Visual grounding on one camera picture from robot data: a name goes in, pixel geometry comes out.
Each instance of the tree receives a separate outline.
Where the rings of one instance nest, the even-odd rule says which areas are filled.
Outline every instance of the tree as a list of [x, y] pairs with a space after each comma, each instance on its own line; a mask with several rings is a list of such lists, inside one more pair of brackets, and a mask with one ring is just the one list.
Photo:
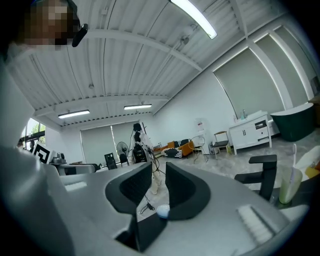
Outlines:
[[[31, 134], [36, 134], [36, 133], [38, 133], [38, 132], [43, 132], [43, 131], [45, 131], [46, 130], [46, 126], [45, 125], [43, 125], [42, 123], [40, 124], [40, 130], [39, 130], [39, 124], [38, 123], [36, 123], [33, 127], [32, 127], [32, 130], [31, 130], [31, 132], [29, 133], [29, 135], [31, 135]], [[40, 143], [42, 143], [42, 144], [46, 144], [46, 137], [40, 137]]]

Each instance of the cable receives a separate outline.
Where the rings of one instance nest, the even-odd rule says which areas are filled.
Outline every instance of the cable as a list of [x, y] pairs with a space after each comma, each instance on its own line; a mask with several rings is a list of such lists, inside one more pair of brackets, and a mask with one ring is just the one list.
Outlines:
[[155, 208], [149, 203], [150, 200], [148, 199], [148, 197], [146, 195], [144, 195], [145, 200], [146, 200], [146, 205], [141, 209], [140, 214], [143, 214], [145, 212], [146, 209], [150, 209], [151, 211], [154, 211]]
[[163, 173], [164, 175], [166, 175], [162, 170], [159, 169], [159, 167], [160, 167], [160, 162], [159, 162], [159, 160], [156, 158], [155, 153], [154, 153], [151, 149], [149, 149], [149, 148], [148, 148], [148, 153], [150, 154], [151, 160], [152, 160], [152, 162], [154, 163], [154, 165], [155, 165], [155, 167], [156, 167], [156, 170], [153, 171], [153, 173], [155, 173], [155, 172], [158, 171], [158, 172], [161, 172], [161, 173]]
[[130, 147], [131, 147], [131, 139], [132, 139], [132, 134], [134, 134], [134, 129], [132, 129], [132, 132], [131, 132], [131, 136], [130, 136], [130, 144], [129, 144], [128, 155], [129, 155], [129, 152], [130, 152]]

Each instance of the door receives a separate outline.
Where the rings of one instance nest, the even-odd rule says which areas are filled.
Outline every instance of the door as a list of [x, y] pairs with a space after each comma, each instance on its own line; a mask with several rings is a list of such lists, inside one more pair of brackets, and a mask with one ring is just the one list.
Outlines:
[[237, 129], [237, 130], [231, 131], [230, 133], [231, 133], [232, 142], [234, 146], [242, 147], [243, 145], [246, 144], [244, 129]]
[[255, 126], [247, 126], [244, 129], [244, 139], [247, 145], [258, 142], [257, 130]]

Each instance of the toothbrush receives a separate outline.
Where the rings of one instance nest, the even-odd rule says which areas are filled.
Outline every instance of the toothbrush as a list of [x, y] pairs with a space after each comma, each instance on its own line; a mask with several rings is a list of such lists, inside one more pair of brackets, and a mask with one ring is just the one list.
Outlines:
[[293, 166], [291, 167], [291, 176], [290, 176], [289, 187], [288, 187], [288, 191], [287, 191], [286, 197], [290, 196], [291, 189], [292, 189], [291, 184], [295, 180], [296, 155], [297, 155], [297, 145], [295, 143], [293, 144], [292, 149], [293, 149], [293, 154], [294, 154], [293, 155]]
[[297, 156], [297, 145], [294, 143], [293, 144], [293, 166], [291, 168], [291, 177], [290, 177], [290, 184], [292, 184], [292, 182], [295, 179], [295, 168], [296, 168], [296, 156]]

